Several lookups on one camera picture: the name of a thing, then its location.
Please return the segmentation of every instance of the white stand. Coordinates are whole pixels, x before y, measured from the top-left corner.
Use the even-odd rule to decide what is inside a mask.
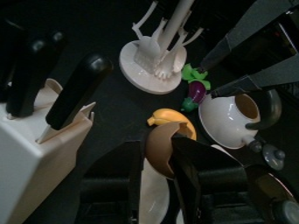
[[[173,71],[173,68],[176,67],[176,53],[172,53],[171,59],[169,57],[167,61],[164,61],[164,59],[167,58],[165,55],[169,54],[167,48],[173,40],[175,34],[183,26],[183,21],[189,15],[192,2],[193,0],[181,0],[176,6],[165,28],[164,24],[167,21],[163,19],[152,37],[144,37],[139,28],[153,11],[155,5],[152,4],[144,18],[132,28],[139,40],[129,42],[121,49],[119,65],[124,76],[137,88],[151,94],[168,94],[181,82],[181,72]]]
[[[175,73],[168,79],[160,79],[148,73],[135,62],[139,40],[129,42],[121,49],[119,64],[121,72],[129,82],[147,93],[163,95],[172,92],[181,82],[181,72]]]
[[[41,144],[36,143],[48,124],[45,115],[57,98],[60,85],[40,91],[33,114],[9,120],[0,104],[0,224],[21,224],[76,164],[76,152],[89,132],[92,106],[79,112],[76,122]]]

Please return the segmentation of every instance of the knife handle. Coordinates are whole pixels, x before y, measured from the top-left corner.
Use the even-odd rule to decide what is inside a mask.
[[[20,49],[25,45],[28,33],[21,26],[7,19],[0,21],[0,32],[0,102],[4,102],[15,62],[20,54]]]
[[[43,77],[52,70],[55,61],[55,49],[45,38],[39,38],[25,45],[16,61],[5,105],[12,116],[25,117],[33,113],[33,102],[43,85]]]
[[[49,40],[49,43],[52,45],[53,55],[52,60],[47,63],[47,71],[44,72],[43,80],[41,80],[41,88],[44,88],[44,83],[47,79],[49,78],[51,71],[57,65],[57,62],[60,60],[61,52],[68,44],[68,38],[65,34],[61,31],[52,31],[47,35],[47,39]]]
[[[92,52],[83,58],[45,116],[45,121],[55,130],[72,123],[99,83],[112,70],[112,62],[99,52]]]

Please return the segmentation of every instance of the white knife block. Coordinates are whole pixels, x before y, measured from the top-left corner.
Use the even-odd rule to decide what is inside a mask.
[[[92,126],[89,104],[60,134],[37,144],[48,124],[45,115],[61,86],[47,80],[33,114],[9,120],[0,104],[0,224],[25,221],[76,165],[76,153]]]

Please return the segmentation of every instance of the white saucer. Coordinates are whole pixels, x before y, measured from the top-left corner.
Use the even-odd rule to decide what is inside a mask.
[[[141,174],[141,191],[139,205],[139,224],[160,224],[169,205],[167,180],[159,174],[147,159]]]

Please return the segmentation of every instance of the eggplant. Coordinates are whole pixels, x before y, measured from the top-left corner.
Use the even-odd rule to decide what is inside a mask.
[[[203,83],[199,80],[193,80],[189,83],[188,96],[187,98],[184,98],[181,103],[181,111],[183,112],[193,111],[199,107],[205,94],[207,94],[207,89]]]

